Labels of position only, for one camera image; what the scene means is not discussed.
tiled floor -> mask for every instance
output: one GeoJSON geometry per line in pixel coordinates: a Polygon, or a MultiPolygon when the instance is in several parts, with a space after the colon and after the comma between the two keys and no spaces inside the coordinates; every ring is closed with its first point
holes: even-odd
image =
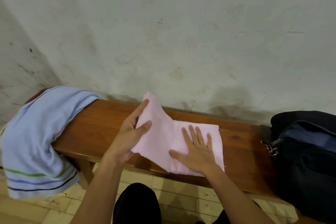
{"type": "MultiPolygon", "coordinates": [[[[124,170],[118,195],[131,183],[140,182],[153,188],[160,204],[163,223],[212,223],[222,211],[213,189],[176,182],[124,170]]],[[[28,198],[20,201],[7,195],[6,182],[0,176],[0,219],[2,224],[68,224],[76,213],[85,190],[75,185],[53,197],[28,198]]],[[[277,224],[294,223],[298,217],[293,206],[281,200],[248,195],[277,224]]]]}

bench leg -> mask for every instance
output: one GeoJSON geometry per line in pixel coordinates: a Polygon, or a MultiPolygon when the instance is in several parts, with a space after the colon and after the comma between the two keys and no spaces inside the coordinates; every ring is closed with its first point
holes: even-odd
{"type": "Polygon", "coordinates": [[[82,159],[73,159],[73,161],[76,163],[76,166],[78,168],[79,172],[79,185],[82,187],[82,189],[88,189],[90,183],[93,180],[93,172],[92,169],[94,167],[94,163],[87,161],[87,160],[82,160],[82,159]]]}

black pants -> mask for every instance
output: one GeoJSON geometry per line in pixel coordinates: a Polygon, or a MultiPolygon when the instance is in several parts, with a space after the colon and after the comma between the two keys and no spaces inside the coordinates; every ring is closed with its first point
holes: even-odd
{"type": "MultiPolygon", "coordinates": [[[[133,183],[115,203],[113,224],[138,222],[161,224],[161,211],[154,191],[142,183],[133,183]]],[[[224,210],[213,224],[230,224],[224,210]]]]}

folded towel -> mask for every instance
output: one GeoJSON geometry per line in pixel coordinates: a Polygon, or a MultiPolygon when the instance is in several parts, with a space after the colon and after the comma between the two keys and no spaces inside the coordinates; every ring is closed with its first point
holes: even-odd
{"type": "Polygon", "coordinates": [[[2,164],[12,198],[58,194],[78,182],[78,171],[51,143],[96,99],[102,97],[90,90],[58,86],[22,106],[2,134],[2,164]]]}
{"type": "Polygon", "coordinates": [[[132,148],[132,152],[140,153],[140,155],[153,161],[167,172],[203,176],[200,173],[191,171],[178,160],[173,159],[169,154],[169,150],[171,149],[184,155],[188,154],[187,145],[184,141],[181,129],[185,127],[191,138],[188,126],[192,125],[194,129],[199,127],[205,144],[208,142],[206,135],[210,133],[215,161],[224,171],[222,139],[219,134],[218,125],[172,120],[172,118],[164,112],[153,94],[146,92],[143,98],[149,99],[149,104],[139,117],[136,127],[142,126],[148,120],[151,120],[153,124],[150,130],[141,136],[137,145],[132,148]]]}

hand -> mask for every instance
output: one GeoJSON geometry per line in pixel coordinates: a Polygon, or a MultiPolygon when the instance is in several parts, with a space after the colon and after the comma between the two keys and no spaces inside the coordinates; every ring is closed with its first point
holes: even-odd
{"type": "Polygon", "coordinates": [[[194,172],[205,175],[205,172],[212,167],[216,167],[215,156],[212,152],[212,141],[210,134],[207,134],[208,145],[205,145],[202,133],[199,127],[194,128],[189,125],[192,141],[185,128],[182,128],[183,137],[188,147],[188,154],[183,156],[174,150],[170,150],[169,154],[172,158],[177,159],[187,168],[194,172]]]}
{"type": "Polygon", "coordinates": [[[149,100],[145,99],[141,105],[139,105],[134,112],[132,112],[132,114],[124,120],[118,135],[104,154],[103,159],[107,158],[108,162],[113,161],[117,165],[124,166],[125,163],[133,156],[131,149],[137,144],[140,137],[147,133],[152,125],[152,122],[149,120],[141,127],[135,129],[137,117],[142,114],[148,103],[149,100]]]}

